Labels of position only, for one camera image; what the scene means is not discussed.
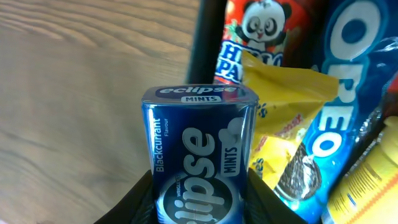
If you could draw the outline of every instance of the yellow bottle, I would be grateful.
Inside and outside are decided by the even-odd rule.
[[[332,193],[324,224],[398,223],[398,117],[384,123],[381,142]]]

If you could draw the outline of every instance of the cartoon panda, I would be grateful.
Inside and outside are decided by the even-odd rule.
[[[283,43],[285,22],[291,15],[290,4],[274,0],[249,1],[244,7],[242,24],[235,32],[248,47],[264,52],[267,47]]]

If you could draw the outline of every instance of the wooden surface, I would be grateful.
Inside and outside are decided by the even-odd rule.
[[[0,0],[0,220],[93,223],[127,193],[149,169],[140,98],[183,82],[197,8]]]

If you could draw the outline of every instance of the yellow wrapper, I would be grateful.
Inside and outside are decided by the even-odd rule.
[[[277,185],[313,119],[338,94],[336,78],[310,69],[265,65],[243,52],[243,84],[260,97],[250,167]]]

